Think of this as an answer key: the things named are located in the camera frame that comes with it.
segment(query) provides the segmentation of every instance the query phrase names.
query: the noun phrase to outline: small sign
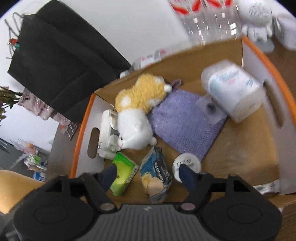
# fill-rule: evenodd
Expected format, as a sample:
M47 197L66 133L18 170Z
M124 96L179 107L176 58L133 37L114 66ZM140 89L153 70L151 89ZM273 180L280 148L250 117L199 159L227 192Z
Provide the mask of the small sign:
M67 133L67 135L68 135L68 137L69 137L70 140L72 140L72 138L73 138L73 136L74 136L77 128L78 128L78 126L75 123L73 123L73 122L71 122L68 125L68 129L67 129L66 133Z

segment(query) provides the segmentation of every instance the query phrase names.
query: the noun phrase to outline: purple towel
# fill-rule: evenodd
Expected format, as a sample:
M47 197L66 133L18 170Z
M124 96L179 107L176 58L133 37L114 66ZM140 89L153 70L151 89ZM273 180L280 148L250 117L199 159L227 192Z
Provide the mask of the purple towel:
M225 119L212 125L196 102L200 96L175 90L154 107L148 119L155 134L179 153L192 153L201 161Z

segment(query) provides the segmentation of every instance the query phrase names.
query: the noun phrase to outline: toilet paper roll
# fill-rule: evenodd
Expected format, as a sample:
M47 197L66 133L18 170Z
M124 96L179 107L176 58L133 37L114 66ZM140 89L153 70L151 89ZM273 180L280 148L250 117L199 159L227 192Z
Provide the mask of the toilet paper roll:
M207 67L201 75L205 90L235 122L240 122L264 101L262 84L229 60Z

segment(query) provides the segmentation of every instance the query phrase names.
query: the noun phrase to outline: plush toy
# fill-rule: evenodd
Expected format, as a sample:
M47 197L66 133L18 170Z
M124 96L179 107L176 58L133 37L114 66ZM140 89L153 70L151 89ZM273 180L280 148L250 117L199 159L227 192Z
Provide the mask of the plush toy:
M156 145L156 138L147 114L172 91L172 86L164 79L152 74L141 75L135 85L118 93L115 108L118 112L118 145L122 149L145 148Z

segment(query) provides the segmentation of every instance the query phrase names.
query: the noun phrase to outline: white round object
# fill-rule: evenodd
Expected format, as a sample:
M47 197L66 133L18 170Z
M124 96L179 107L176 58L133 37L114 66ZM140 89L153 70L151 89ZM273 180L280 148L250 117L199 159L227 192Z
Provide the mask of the white round object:
M175 179L182 183L179 177L179 167L181 164L187 165L192 171L199 173L202 170L201 164L197 156L191 153L183 153L179 155L173 163L173 174Z

